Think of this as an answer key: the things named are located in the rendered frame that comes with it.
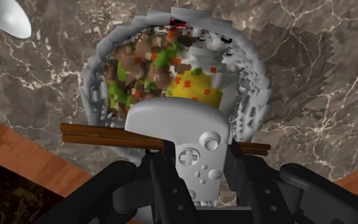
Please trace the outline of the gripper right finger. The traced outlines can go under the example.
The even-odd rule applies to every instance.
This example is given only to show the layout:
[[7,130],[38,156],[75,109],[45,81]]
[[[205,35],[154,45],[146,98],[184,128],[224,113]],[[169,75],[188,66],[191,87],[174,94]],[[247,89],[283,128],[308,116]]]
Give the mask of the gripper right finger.
[[358,224],[358,196],[302,165],[275,170],[234,141],[224,175],[254,224]]

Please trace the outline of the brown wooden chopstick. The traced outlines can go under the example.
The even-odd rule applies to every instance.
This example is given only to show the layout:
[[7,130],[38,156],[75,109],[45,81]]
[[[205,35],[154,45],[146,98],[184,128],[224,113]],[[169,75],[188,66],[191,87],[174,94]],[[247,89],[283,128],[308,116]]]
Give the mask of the brown wooden chopstick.
[[[92,144],[103,146],[117,146],[125,148],[144,148],[160,150],[163,148],[163,140],[127,139],[121,137],[86,136],[77,134],[62,134],[64,143]],[[251,155],[267,155],[271,149],[269,144],[259,143],[237,143],[238,147],[245,153]]]
[[163,140],[163,139],[136,134],[121,128],[78,125],[78,124],[70,124],[70,123],[61,123],[60,131],[62,134],[77,134],[77,135],[101,136],[101,137],[121,137],[127,139],[145,139],[145,140],[152,140],[152,141]]

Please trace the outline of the white bowl of food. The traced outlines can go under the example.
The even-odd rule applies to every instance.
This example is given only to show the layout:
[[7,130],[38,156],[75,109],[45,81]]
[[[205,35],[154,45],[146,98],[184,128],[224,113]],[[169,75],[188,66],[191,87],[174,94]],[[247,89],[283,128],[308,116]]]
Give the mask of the white bowl of food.
[[119,127],[153,97],[183,97],[220,110],[233,137],[250,141],[271,96],[265,64],[251,41],[211,12],[149,10],[97,44],[80,88],[88,123]]

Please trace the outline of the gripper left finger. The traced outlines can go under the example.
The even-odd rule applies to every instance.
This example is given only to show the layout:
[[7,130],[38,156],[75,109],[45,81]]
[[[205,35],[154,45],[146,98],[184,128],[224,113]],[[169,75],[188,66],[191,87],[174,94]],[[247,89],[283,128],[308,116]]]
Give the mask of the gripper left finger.
[[150,206],[151,224],[201,224],[183,179],[176,171],[172,143],[140,164],[111,163],[33,224],[127,224]]

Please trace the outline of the white game controller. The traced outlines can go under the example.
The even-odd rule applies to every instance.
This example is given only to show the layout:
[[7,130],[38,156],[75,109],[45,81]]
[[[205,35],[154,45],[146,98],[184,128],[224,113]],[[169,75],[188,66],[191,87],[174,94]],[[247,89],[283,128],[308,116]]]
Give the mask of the white game controller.
[[216,206],[230,140],[228,118],[205,103],[155,97],[135,104],[125,130],[175,145],[176,170],[198,206]]

